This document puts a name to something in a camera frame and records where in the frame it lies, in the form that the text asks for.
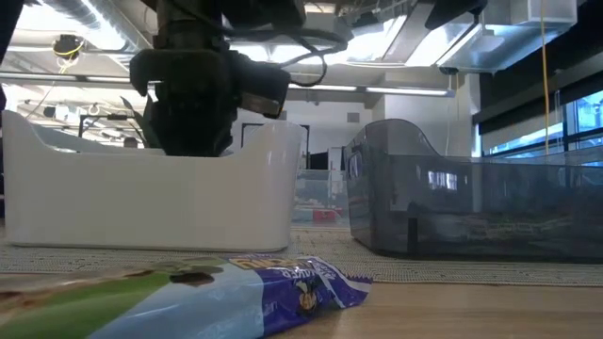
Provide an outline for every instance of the table surface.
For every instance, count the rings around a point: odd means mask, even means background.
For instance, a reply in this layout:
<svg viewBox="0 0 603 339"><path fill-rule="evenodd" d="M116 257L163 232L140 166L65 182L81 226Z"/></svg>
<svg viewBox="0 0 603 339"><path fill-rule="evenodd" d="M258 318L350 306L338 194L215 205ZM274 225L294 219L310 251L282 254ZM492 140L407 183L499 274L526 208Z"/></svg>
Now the table surface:
<svg viewBox="0 0 603 339"><path fill-rule="evenodd" d="M603 288L375 283L276 338L603 338Z"/></svg>

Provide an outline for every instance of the woven mat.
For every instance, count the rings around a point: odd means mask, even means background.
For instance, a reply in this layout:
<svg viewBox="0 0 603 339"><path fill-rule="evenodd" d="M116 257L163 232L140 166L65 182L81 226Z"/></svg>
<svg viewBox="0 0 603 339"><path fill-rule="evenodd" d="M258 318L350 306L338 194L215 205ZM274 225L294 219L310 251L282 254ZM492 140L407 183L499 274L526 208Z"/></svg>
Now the woven mat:
<svg viewBox="0 0 603 339"><path fill-rule="evenodd" d="M216 255L203 251L20 248L2 238L0 229L0 273L93 271ZM278 254L316 255L346 273L383 283L603 286L603 266L400 260L373 254L354 241L348 230L294 229L291 245Z"/></svg>

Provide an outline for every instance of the blue snack bag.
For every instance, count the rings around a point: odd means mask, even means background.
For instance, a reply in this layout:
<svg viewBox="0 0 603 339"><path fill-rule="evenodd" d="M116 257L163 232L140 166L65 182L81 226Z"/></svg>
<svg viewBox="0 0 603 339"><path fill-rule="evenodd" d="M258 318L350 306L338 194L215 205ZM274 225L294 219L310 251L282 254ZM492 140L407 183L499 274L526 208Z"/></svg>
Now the blue snack bag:
<svg viewBox="0 0 603 339"><path fill-rule="evenodd" d="M256 338L364 301L369 279L317 257L194 258L0 282L1 338Z"/></svg>

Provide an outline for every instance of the gray translucent bin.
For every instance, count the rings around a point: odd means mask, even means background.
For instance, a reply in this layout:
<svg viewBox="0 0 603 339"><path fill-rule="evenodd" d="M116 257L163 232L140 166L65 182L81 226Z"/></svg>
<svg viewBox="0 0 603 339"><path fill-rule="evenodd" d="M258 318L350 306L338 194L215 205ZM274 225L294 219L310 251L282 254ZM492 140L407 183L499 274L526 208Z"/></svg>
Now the gray translucent bin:
<svg viewBox="0 0 603 339"><path fill-rule="evenodd" d="M408 121L345 151L351 234L386 255L602 261L603 148L531 159L444 157Z"/></svg>

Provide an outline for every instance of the chip bag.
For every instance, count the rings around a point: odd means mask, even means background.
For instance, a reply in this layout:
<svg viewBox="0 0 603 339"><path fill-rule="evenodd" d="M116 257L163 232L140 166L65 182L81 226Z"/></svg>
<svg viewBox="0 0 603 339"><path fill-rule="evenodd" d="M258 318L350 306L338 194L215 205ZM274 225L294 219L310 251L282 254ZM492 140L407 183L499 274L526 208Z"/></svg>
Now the chip bag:
<svg viewBox="0 0 603 339"><path fill-rule="evenodd" d="M0 280L0 338L257 338L364 301L371 281L317 257L202 257Z"/></svg>

